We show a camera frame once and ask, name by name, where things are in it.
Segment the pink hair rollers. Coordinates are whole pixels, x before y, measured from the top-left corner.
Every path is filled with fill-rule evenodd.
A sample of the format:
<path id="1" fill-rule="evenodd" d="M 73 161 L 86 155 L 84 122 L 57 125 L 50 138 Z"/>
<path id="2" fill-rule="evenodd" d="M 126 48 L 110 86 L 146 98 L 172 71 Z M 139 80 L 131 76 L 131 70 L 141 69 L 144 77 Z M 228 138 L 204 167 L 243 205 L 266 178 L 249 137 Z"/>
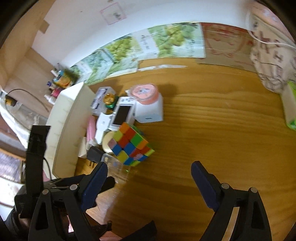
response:
<path id="1" fill-rule="evenodd" d="M 94 116 L 90 116 L 87 126 L 86 138 L 89 142 L 90 140 L 94 140 L 96 133 L 96 118 Z"/>

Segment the multicolour rubik's cube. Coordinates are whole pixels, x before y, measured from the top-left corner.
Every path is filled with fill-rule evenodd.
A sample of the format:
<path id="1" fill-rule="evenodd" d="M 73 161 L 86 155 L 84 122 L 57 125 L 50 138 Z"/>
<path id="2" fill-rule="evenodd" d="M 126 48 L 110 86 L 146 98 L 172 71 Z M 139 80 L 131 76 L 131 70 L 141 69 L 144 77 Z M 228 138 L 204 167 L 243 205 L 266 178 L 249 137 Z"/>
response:
<path id="1" fill-rule="evenodd" d="M 136 167 L 154 153 L 138 128 L 124 122 L 107 143 L 116 159 L 125 166 Z"/>

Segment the white handheld game console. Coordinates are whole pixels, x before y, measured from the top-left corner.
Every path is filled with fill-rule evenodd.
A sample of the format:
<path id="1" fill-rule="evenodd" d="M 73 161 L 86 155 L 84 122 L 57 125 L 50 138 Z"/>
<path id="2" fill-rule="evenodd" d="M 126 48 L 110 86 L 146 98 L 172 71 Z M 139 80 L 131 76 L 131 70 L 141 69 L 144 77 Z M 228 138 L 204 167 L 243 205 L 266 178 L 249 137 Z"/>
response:
<path id="1" fill-rule="evenodd" d="M 123 123 L 133 125 L 135 111 L 135 100 L 128 96 L 119 97 L 118 102 L 112 114 L 108 129 L 117 131 Z"/>

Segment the clear plastic box blue label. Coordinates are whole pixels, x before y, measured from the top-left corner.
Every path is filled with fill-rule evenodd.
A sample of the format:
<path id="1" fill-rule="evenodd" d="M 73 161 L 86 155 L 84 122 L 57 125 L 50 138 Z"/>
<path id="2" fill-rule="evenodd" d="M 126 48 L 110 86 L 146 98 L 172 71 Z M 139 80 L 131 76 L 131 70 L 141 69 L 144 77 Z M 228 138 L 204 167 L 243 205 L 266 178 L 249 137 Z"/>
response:
<path id="1" fill-rule="evenodd" d="M 104 97 L 109 93 L 116 94 L 115 90 L 110 86 L 100 87 L 97 90 L 95 94 L 95 98 L 93 99 L 93 102 L 90 106 L 92 115 L 100 116 L 101 113 L 106 114 L 107 107 L 103 100 L 104 100 Z"/>

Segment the green jar with gold lid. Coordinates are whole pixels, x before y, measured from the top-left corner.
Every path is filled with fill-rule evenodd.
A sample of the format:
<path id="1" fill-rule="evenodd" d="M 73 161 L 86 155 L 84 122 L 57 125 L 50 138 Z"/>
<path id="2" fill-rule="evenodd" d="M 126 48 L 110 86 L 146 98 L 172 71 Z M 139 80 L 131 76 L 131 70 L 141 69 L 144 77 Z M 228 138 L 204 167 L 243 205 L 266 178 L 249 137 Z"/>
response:
<path id="1" fill-rule="evenodd" d="M 116 96 L 112 93 L 108 93 L 105 95 L 103 102 L 105 103 L 105 106 L 107 109 L 110 109 L 110 110 L 114 109 L 115 99 L 116 99 Z"/>

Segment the white box with pink lid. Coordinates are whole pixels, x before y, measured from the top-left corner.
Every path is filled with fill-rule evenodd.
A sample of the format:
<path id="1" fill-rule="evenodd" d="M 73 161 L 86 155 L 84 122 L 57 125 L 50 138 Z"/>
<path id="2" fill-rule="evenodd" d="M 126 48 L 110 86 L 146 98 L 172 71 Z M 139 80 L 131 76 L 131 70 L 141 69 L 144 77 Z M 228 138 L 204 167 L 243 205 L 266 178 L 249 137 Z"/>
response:
<path id="1" fill-rule="evenodd" d="M 135 120 L 139 123 L 155 123 L 164 120 L 163 97 L 154 84 L 138 84 L 125 91 L 135 100 Z"/>

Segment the black charger plug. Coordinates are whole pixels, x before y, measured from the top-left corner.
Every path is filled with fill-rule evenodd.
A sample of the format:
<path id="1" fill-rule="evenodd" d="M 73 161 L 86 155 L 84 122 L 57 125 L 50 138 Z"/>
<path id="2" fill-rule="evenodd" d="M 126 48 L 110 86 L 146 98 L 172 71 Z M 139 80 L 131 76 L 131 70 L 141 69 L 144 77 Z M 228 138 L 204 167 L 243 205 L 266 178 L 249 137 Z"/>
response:
<path id="1" fill-rule="evenodd" d="M 90 161 L 89 166 L 94 168 L 95 164 L 101 161 L 104 151 L 98 147 L 92 146 L 87 152 L 86 159 Z"/>

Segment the clear plastic container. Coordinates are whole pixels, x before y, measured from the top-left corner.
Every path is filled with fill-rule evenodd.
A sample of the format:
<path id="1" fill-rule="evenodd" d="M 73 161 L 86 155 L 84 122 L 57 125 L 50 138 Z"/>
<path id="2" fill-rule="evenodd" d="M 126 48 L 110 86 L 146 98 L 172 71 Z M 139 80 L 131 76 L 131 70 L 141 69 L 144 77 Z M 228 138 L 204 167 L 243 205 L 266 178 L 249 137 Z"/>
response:
<path id="1" fill-rule="evenodd" d="M 130 173 L 130 166 L 126 166 L 121 163 L 114 156 L 109 154 L 103 154 L 101 161 L 106 163 L 108 168 L 107 176 L 111 176 L 115 179 L 116 183 L 123 184 L 128 180 Z"/>

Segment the white plastic storage bin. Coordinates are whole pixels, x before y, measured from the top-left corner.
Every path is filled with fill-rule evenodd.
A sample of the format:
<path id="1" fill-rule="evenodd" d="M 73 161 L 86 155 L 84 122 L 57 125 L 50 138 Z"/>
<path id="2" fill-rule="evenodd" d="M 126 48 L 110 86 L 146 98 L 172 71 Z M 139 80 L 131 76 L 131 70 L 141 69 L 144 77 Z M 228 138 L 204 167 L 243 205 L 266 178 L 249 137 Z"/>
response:
<path id="1" fill-rule="evenodd" d="M 74 176 L 94 97 L 95 93 L 83 82 L 59 94 L 46 123 L 50 126 L 45 152 L 50 166 L 50 171 L 45 170 L 47 175 L 55 178 Z"/>

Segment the white spray bottle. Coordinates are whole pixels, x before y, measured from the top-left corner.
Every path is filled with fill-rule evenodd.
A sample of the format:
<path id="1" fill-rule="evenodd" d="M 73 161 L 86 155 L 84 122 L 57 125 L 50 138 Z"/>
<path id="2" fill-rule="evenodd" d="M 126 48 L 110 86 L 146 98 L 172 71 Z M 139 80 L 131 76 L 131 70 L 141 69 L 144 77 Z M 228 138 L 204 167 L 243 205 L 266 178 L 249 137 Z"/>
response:
<path id="1" fill-rule="evenodd" d="M 50 94 L 45 94 L 44 97 L 51 105 L 54 105 L 56 102 L 56 99 L 57 99 L 56 97 L 54 97 Z"/>

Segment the orange juice carton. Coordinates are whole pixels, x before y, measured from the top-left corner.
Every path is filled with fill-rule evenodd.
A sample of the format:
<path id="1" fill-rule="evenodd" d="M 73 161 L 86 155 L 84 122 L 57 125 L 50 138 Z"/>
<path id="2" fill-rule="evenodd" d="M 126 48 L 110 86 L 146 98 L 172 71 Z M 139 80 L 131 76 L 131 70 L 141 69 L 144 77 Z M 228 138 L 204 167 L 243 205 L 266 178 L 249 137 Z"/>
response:
<path id="1" fill-rule="evenodd" d="M 76 75 L 70 69 L 60 70 L 58 76 L 53 79 L 53 83 L 58 87 L 67 89 L 76 83 L 78 75 Z"/>

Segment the green tissue pack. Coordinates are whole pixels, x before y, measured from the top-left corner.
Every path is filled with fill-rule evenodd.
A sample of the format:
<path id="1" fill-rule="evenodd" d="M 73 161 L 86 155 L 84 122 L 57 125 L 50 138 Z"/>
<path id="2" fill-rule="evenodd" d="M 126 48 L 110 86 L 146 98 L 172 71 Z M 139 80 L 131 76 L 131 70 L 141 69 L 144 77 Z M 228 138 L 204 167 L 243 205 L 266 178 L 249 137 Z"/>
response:
<path id="1" fill-rule="evenodd" d="M 295 131 L 295 115 L 296 115 L 296 97 L 295 82 L 288 81 L 280 94 L 283 111 L 285 114 L 285 122 L 287 126 Z"/>

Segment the brown cardboard panel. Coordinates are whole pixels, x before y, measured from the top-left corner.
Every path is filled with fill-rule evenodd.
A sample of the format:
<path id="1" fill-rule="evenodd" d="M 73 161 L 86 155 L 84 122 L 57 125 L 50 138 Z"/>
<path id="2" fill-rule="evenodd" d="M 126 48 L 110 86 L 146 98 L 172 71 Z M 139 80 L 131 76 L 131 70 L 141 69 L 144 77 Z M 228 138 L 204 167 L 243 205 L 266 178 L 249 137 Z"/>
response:
<path id="1" fill-rule="evenodd" d="M 206 57 L 197 63 L 256 72 L 250 59 L 253 39 L 247 30 L 218 23 L 201 23 Z"/>

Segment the green grape cardboard panel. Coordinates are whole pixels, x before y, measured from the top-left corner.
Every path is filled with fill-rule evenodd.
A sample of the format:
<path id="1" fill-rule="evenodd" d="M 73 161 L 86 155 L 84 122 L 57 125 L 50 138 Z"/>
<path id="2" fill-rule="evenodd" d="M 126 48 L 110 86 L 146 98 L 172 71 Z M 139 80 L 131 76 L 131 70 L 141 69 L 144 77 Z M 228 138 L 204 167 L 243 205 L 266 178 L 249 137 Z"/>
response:
<path id="1" fill-rule="evenodd" d="M 205 56 L 202 25 L 174 23 L 115 39 L 74 64 L 70 70 L 80 82 L 93 85 L 105 78 L 134 73 L 143 60 Z"/>

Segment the pink framed wall sticker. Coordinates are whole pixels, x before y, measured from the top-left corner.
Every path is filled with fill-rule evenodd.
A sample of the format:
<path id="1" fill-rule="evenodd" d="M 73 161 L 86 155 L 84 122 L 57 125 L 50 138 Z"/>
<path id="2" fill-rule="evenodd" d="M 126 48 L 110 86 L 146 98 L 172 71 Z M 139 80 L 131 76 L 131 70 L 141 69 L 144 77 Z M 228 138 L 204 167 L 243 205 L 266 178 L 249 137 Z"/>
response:
<path id="1" fill-rule="evenodd" d="M 112 3 L 111 5 L 102 9 L 100 14 L 106 21 L 107 25 L 112 25 L 126 19 L 126 14 L 118 2 Z"/>

